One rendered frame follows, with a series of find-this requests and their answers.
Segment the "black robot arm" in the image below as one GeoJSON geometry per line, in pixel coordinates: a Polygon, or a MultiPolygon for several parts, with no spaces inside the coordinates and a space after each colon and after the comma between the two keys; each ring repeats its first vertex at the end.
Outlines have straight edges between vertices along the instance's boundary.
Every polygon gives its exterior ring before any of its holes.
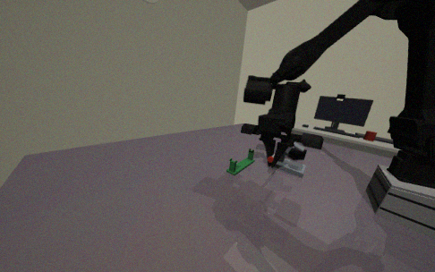
{"type": "MultiPolygon", "coordinates": [[[[243,102],[265,105],[275,89],[272,106],[297,108],[300,92],[311,85],[290,81],[370,15],[397,20],[409,40],[405,107],[398,117],[389,117],[388,129],[394,148],[401,150],[387,170],[398,181],[435,189],[435,0],[359,0],[320,34],[287,52],[271,78],[249,75],[243,102]]],[[[259,115],[258,131],[279,134],[294,128],[295,114],[269,110],[259,115]]]]}

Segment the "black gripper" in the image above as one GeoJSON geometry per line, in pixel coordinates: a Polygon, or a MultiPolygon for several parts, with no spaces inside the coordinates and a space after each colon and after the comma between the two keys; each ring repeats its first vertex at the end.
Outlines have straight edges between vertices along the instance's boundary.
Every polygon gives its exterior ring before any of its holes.
{"type": "MultiPolygon", "coordinates": [[[[296,114],[296,107],[293,106],[272,106],[271,109],[275,109],[275,114],[283,114],[283,112],[289,111],[290,114],[296,114]]],[[[281,133],[275,134],[266,131],[258,131],[258,125],[245,123],[242,126],[241,133],[260,135],[260,140],[263,141],[266,147],[266,155],[272,157],[274,154],[274,148],[276,141],[273,138],[281,139],[281,142],[277,143],[277,150],[274,156],[274,161],[268,162],[268,167],[274,167],[277,161],[282,157],[285,151],[294,146],[294,142],[301,142],[304,147],[312,149],[321,149],[324,139],[319,135],[303,133],[302,135],[292,134],[292,129],[285,132],[287,135],[281,133]]]]}

